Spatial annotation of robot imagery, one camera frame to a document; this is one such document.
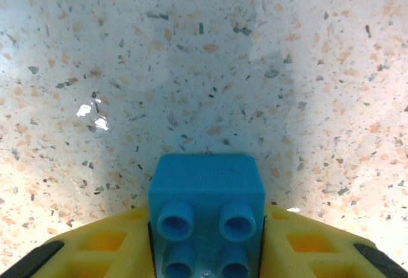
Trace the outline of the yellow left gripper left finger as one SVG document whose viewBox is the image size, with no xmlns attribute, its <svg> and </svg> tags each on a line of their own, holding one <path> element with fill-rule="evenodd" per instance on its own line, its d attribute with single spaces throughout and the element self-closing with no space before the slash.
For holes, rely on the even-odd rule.
<svg viewBox="0 0 408 278">
<path fill-rule="evenodd" d="M 156 278 L 149 210 L 136 207 L 47 240 L 0 278 Z"/>
</svg>

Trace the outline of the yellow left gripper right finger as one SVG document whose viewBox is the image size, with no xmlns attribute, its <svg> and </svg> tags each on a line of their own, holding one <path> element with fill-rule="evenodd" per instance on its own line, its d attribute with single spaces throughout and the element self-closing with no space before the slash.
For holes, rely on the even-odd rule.
<svg viewBox="0 0 408 278">
<path fill-rule="evenodd" d="M 408 278 L 370 240 L 276 205 L 265 215 L 259 278 Z"/>
</svg>

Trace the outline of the blue two-by-two lego brick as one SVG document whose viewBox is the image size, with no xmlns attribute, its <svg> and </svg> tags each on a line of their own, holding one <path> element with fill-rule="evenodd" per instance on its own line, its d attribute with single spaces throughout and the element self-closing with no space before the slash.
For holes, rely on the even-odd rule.
<svg viewBox="0 0 408 278">
<path fill-rule="evenodd" d="M 167 155 L 148 190 L 156 278 L 258 278 L 265 189 L 245 154 Z"/>
</svg>

